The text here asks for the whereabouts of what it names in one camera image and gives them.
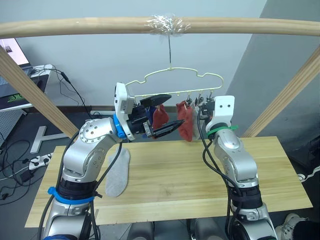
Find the white wall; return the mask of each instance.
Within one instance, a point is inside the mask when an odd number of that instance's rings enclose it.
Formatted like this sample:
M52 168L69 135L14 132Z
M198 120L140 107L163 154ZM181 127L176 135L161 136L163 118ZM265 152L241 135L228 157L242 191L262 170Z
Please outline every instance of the white wall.
M268 0L262 18L320 21L319 0ZM319 46L318 36L254 34L227 94L235 96L232 123L241 136L291 81ZM258 136L277 136L285 150L320 133L320 75L303 89Z
M150 16L175 14L190 17L260 16L266 0L15 0L2 1L0 22L74 17ZM226 93L251 34L186 34L171 39L172 65L214 72L225 78L217 95ZM113 105L116 82L142 80L144 75L169 66L168 41L150 34L67 35L19 38L30 62L53 64L64 71L88 105ZM166 72L150 84L134 85L134 94L208 88L212 79L192 73ZM181 102L174 96L166 105ZM76 105L66 99L64 105Z

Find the green cable tie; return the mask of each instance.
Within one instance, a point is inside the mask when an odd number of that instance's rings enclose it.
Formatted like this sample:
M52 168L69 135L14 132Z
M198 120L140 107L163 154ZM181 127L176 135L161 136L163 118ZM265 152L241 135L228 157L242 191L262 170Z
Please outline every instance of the green cable tie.
M231 129L231 130L236 130L238 129L239 126L238 125L234 125L234 126L221 126L221 127L217 127L215 129L212 129L211 131L209 131L206 136L209 137L209 135L211 134L214 134L216 132L218 132L219 130L222 130L222 129Z

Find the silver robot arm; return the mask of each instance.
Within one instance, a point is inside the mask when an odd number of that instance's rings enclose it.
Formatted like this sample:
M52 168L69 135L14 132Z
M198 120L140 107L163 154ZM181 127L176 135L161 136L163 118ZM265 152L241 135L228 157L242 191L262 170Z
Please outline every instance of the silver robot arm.
M108 150L121 141L112 118L87 121L75 143L65 152L62 179L57 189L59 196L71 201L90 198ZM43 236L86 239L91 224L89 203L66 202L53 200Z
M108 150L123 139L133 141L136 134L159 138L177 129L183 120L176 120L153 130L146 115L145 108L160 105L170 97L160 94L136 104L125 84L116 84L113 119L108 117L87 121L81 127L75 143L66 150L62 158L59 184L48 190L54 198L50 198L53 200L43 234L40 223L38 240L89 239L91 225L94 223L89 209L95 196L102 197L96 189L107 171L98 182L96 179Z
M233 240L276 240L277 235L267 206L261 199L256 162L230 128L235 98L217 96L211 104L214 104L214 108L211 106L214 110L210 116L211 121L206 125L206 132L213 140L214 154L222 163L224 174L236 184L242 194L239 196L234 191L234 186L228 183L233 214L241 206L231 226L230 237Z

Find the wooden frame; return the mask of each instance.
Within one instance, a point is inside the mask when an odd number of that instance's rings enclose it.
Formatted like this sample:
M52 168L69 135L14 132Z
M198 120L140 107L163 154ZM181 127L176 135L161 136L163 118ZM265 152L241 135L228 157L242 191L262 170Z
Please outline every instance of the wooden frame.
M0 24L0 39L78 35L78 34L149 34L154 29L149 20L153 17L86 17L47 19ZM184 34L238 33L320 36L320 22L239 17L181 17L186 25ZM317 48L294 78L245 132L255 137L272 121L306 85L320 72L320 50ZM26 100L68 137L77 128L28 78L9 55L0 47L0 75Z

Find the red cloth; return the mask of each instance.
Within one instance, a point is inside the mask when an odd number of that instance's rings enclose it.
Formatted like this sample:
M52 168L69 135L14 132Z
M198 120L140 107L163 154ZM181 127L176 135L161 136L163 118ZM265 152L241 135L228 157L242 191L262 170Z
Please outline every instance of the red cloth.
M165 106L163 104L159 105L153 113L153 123L152 127L154 130L162 127L163 124L166 124L169 121L169 116L166 113Z
M186 102L182 101L181 103L176 104L176 109L178 111L178 120L184 119L184 123L178 128L179 134L184 140L191 142L193 131L193 108L190 106L186 107Z

